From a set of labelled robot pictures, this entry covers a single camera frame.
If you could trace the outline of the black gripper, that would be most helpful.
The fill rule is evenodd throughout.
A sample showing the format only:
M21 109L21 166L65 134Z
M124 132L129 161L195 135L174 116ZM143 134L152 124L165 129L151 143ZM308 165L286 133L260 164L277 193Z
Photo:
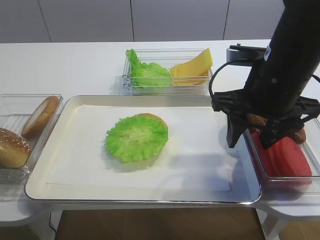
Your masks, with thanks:
M295 140L305 122L317 118L320 103L313 98L300 96L287 112L272 113L255 101L250 101L244 89L215 92L211 94L211 104L215 112L227 115L226 141L229 148L234 148L240 136L250 127L247 114L267 118L261 130L261 144L267 150L285 137Z

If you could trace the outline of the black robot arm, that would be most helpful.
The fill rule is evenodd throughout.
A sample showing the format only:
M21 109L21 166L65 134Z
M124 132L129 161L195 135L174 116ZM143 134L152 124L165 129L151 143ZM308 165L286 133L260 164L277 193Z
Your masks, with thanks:
M286 0L284 6L266 48L230 46L226 63L251 68L244 87L209 93L213 110L227 115L230 148L256 128L268 149L320 114L319 101L302 96L320 63L320 3Z

